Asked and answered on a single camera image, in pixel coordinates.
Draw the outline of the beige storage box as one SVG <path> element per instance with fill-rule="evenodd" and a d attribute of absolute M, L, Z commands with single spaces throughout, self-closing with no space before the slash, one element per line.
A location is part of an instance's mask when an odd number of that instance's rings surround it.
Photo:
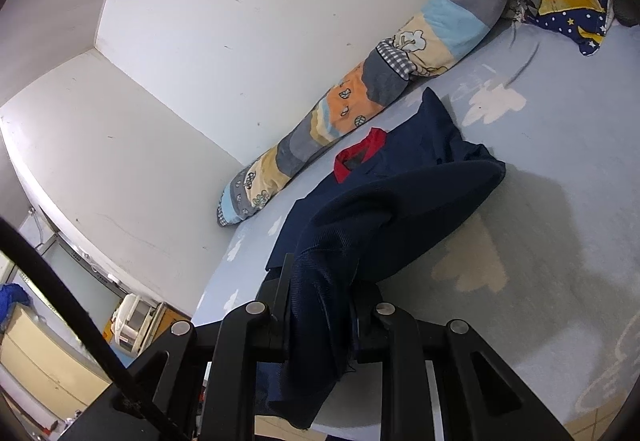
<path fill-rule="evenodd" d="M 96 363 L 49 331 L 24 305 L 13 308 L 3 333 L 1 365 L 59 419 L 83 411 L 111 385 Z"/>

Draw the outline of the navy blue jacket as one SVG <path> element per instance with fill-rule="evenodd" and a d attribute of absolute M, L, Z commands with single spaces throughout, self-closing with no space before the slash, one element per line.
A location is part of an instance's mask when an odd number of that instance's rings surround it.
<path fill-rule="evenodd" d="M 435 92 L 393 130 L 374 128 L 337 154 L 296 201 L 266 265 L 269 291 L 293 257 L 286 356 L 257 369 L 259 414 L 309 427 L 355 359 L 355 295 L 395 275 L 457 230 L 506 174 L 465 141 Z"/>

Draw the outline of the blue cloth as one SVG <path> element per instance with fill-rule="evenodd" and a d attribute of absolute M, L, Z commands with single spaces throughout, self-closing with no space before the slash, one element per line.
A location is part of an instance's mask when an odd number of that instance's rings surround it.
<path fill-rule="evenodd" d="M 0 287 L 0 327 L 1 331 L 9 324 L 14 308 L 17 305 L 29 307 L 32 301 L 21 285 L 11 283 Z"/>

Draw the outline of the long patchwork bolster pillow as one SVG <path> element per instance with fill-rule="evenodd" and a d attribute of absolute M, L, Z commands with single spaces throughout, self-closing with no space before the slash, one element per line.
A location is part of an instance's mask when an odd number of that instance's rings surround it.
<path fill-rule="evenodd" d="M 508 0 L 428 0 L 394 36 L 331 87 L 296 127 L 238 172 L 221 192 L 217 221 L 240 223 L 335 142 L 381 113 L 413 79 L 442 75 L 500 19 Z"/>

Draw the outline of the yellow blue star pillow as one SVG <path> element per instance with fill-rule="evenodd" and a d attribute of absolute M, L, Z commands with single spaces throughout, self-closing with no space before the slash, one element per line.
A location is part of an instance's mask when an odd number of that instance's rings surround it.
<path fill-rule="evenodd" d="M 536 16 L 525 21 L 570 38 L 589 57 L 600 49 L 613 19 L 613 0 L 541 0 Z"/>

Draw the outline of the light blue cloud bedsheet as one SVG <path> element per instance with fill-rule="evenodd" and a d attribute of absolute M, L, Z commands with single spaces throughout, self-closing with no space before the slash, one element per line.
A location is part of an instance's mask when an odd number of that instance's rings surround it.
<path fill-rule="evenodd" d="M 196 309 L 206 440 L 566 440 L 639 377 L 639 32 L 522 25 L 239 226 Z"/>

